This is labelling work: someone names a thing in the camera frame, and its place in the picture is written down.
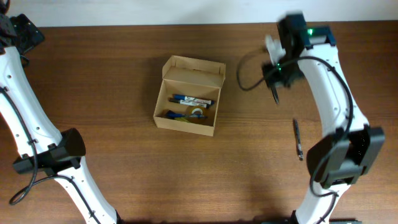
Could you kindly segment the grey Sharpie marker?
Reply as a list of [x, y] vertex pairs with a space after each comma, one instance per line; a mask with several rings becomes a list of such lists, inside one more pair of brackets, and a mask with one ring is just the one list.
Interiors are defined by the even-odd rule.
[[279, 104], [279, 96], [277, 94], [277, 90], [274, 85], [271, 85], [271, 92], [272, 92], [272, 96], [274, 98], [275, 103], [278, 105]]

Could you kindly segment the black ballpoint pen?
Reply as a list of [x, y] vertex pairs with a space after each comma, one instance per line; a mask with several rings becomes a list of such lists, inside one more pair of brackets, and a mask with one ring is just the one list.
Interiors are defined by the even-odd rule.
[[296, 119], [293, 119], [293, 126], [294, 126], [295, 140], [296, 140], [297, 155], [298, 155], [299, 160], [302, 161], [303, 160], [303, 151], [302, 151], [302, 145], [301, 145], [299, 126], [298, 126], [298, 122]]

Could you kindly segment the cardboard box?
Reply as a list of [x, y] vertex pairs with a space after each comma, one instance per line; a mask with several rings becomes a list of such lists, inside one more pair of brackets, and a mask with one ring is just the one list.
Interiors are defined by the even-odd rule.
[[224, 63], [171, 56], [162, 68], [155, 125], [213, 136], [225, 75]]

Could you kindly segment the yellow tape roll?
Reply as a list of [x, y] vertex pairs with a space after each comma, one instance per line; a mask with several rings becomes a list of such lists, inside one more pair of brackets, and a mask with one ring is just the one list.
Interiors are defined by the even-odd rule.
[[202, 106], [189, 106], [186, 110], [190, 118], [207, 119], [208, 109]]

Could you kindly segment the black whiteboard marker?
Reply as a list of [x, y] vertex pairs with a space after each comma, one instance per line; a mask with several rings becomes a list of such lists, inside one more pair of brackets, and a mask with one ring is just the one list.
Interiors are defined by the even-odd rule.
[[187, 101], [187, 100], [178, 100], [178, 99], [175, 99], [175, 98], [170, 98], [169, 102], [178, 103], [178, 104], [187, 105], [187, 106], [201, 106], [203, 108], [209, 108], [210, 107], [210, 105], [206, 104], [206, 103], [198, 103], [198, 102], [195, 102], [195, 101]]

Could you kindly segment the blue whiteboard marker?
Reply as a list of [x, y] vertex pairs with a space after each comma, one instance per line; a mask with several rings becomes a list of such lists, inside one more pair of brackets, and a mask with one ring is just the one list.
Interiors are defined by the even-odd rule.
[[178, 100], [187, 100], [187, 101], [195, 101], [198, 103], [206, 103], [209, 105], [213, 105], [215, 103], [215, 101], [213, 101], [213, 100], [206, 100], [206, 99], [202, 99], [202, 98], [196, 98], [196, 97], [185, 96], [185, 95], [177, 95], [177, 94], [174, 94], [174, 98], [178, 99]]

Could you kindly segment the yellow highlighter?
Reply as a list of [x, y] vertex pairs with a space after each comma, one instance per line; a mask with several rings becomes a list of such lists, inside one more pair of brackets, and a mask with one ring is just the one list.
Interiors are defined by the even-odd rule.
[[185, 122], [185, 123], [191, 123], [191, 121], [190, 121], [189, 119], [183, 118], [183, 117], [181, 117], [181, 118], [174, 118], [174, 120], [176, 120], [176, 121], [181, 121], [181, 122]]

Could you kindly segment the blue ballpoint pen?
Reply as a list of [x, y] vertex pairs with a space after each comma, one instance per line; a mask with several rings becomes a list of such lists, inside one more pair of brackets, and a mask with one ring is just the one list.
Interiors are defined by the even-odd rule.
[[170, 119], [175, 118], [195, 118], [195, 119], [207, 119], [206, 115], [203, 114], [181, 114], [181, 113], [174, 113], [173, 111], [168, 111], [165, 114], [165, 117]]

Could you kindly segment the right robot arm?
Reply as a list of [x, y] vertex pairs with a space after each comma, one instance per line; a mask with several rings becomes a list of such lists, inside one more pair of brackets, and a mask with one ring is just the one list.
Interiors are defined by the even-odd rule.
[[366, 175], [385, 141], [371, 127], [347, 84], [328, 26], [309, 27], [301, 12], [277, 23], [279, 39], [266, 38], [271, 63], [262, 67], [273, 92], [305, 78], [317, 105], [322, 139], [307, 152], [309, 188], [289, 223], [329, 223], [340, 197]]

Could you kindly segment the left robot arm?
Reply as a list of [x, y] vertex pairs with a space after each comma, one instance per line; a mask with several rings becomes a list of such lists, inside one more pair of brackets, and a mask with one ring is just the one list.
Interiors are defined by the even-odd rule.
[[21, 202], [34, 186], [55, 180], [87, 223], [122, 223], [89, 172], [81, 134], [75, 128], [61, 132], [52, 124], [24, 73], [29, 64], [25, 53], [44, 41], [44, 36], [25, 15], [7, 17], [8, 7], [1, 4], [1, 115], [19, 153], [14, 170], [32, 175], [9, 204]]

